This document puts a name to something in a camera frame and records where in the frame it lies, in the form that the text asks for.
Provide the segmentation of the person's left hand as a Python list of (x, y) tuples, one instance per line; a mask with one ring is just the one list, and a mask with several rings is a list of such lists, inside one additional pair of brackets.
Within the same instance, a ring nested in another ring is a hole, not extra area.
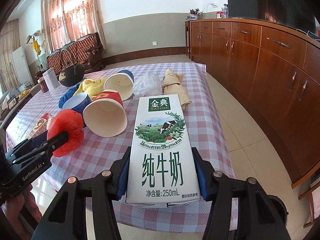
[[(33, 218), (39, 222), (42, 218), (42, 213), (39, 210), (39, 207), (37, 206), (35, 202), (35, 197), (31, 193), (31, 190), (33, 189), (32, 185), (29, 185), (26, 188), (26, 196), (27, 196), (27, 203), (29, 204), (31, 208), (31, 214)], [(21, 239), (31, 239), (31, 234), (25, 229), (23, 224), (21, 223), (19, 219), (19, 214), (24, 206), (25, 203), (25, 197), (23, 194), (20, 194), (19, 196), (15, 198), (10, 198), (5, 202), (5, 204), (2, 205), (2, 210), (10, 222), (11, 226), (15, 229), (16, 233), (19, 235)]]

